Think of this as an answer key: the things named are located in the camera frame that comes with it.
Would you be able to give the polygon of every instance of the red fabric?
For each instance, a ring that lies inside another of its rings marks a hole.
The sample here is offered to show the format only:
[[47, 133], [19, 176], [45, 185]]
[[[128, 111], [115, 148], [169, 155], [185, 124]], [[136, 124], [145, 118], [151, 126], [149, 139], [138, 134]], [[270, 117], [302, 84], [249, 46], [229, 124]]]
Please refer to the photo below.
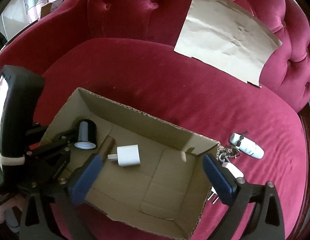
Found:
[[[295, 111], [310, 99], [310, 25], [293, 0], [233, 0], [265, 23], [283, 45], [266, 62], [260, 82]], [[90, 37], [132, 38], [174, 46], [191, 0], [65, 0], [0, 54], [4, 64], [43, 73]], [[38, 38], [47, 41], [38, 45]]]
[[[82, 43], [57, 60], [43, 76], [46, 87], [35, 113], [35, 120], [42, 124], [49, 124], [69, 95], [83, 87], [225, 146], [233, 132], [247, 131], [247, 137], [264, 149], [265, 156], [258, 160], [242, 154], [233, 163], [251, 183], [274, 181], [286, 236], [291, 232], [305, 187], [305, 139], [296, 112], [268, 88], [245, 84], [175, 53], [168, 45], [114, 38]], [[226, 206], [220, 202], [207, 204], [192, 239], [206, 239], [225, 211]], [[137, 240], [163, 239], [108, 221], [98, 211], [83, 208], [82, 213], [98, 239], [124, 240], [131, 235]], [[243, 232], [248, 216], [246, 212], [234, 239]]]

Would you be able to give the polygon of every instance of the black cylindrical object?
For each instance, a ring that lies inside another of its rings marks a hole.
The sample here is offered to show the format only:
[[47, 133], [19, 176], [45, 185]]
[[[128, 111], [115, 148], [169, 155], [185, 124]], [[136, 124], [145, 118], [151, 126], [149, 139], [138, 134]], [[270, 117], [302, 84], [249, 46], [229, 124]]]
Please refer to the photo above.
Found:
[[95, 149], [97, 146], [97, 127], [96, 124], [89, 119], [80, 120], [77, 124], [77, 142], [75, 147], [84, 150]]

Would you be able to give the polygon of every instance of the metal prong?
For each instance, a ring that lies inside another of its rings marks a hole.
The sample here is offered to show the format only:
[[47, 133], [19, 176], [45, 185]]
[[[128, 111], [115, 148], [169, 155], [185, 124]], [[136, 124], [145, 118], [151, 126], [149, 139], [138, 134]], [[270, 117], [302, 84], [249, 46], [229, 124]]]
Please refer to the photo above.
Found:
[[215, 195], [215, 193], [212, 192], [212, 194], [209, 196], [209, 198], [207, 199], [207, 201], [209, 201], [209, 200], [212, 198], [212, 196], [214, 196], [214, 195]]
[[215, 204], [218, 199], [219, 199], [219, 197], [217, 197], [212, 204]]

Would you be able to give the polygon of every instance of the crumpled paper sheet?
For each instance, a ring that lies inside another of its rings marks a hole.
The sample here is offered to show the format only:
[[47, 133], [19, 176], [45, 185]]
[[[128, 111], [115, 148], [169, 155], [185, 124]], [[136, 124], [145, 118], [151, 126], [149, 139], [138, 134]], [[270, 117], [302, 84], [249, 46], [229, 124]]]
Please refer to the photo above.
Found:
[[174, 51], [259, 86], [271, 54], [282, 45], [260, 20], [230, 0], [192, 0]]

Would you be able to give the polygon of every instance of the sofa seat cushion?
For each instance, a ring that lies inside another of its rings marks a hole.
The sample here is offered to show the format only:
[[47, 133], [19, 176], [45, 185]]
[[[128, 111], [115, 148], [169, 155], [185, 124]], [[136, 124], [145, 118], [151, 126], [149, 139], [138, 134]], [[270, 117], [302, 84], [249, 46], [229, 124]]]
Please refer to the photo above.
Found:
[[[243, 83], [175, 53], [172, 46], [121, 38], [88, 40], [57, 60], [43, 76], [46, 86], [35, 112], [35, 120], [42, 124], [49, 124], [71, 93], [82, 87], [224, 146], [230, 144], [232, 133], [247, 132], [264, 149], [264, 157], [258, 160], [242, 154], [231, 161], [248, 182], [275, 183], [286, 236], [291, 232], [305, 188], [304, 132], [296, 112], [265, 86], [260, 89]], [[192, 239], [207, 239], [226, 209], [220, 201], [207, 203]], [[234, 239], [243, 232], [250, 211], [247, 209]], [[91, 230], [102, 232], [99, 239], [115, 240], [121, 229], [135, 230], [134, 239], [145, 239], [144, 232], [119, 222], [105, 224], [103, 216], [86, 216]], [[120, 238], [129, 239], [124, 237], [129, 235], [123, 233]]]

